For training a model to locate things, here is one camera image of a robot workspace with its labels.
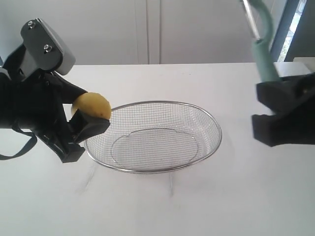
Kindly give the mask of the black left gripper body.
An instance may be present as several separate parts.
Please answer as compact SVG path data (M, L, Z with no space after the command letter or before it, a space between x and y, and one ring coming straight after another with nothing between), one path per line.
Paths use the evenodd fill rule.
M21 157L40 139L63 163L78 161L85 149L74 142L63 105L50 73L19 82L1 73L0 127L30 139L15 155L2 154L0 159Z

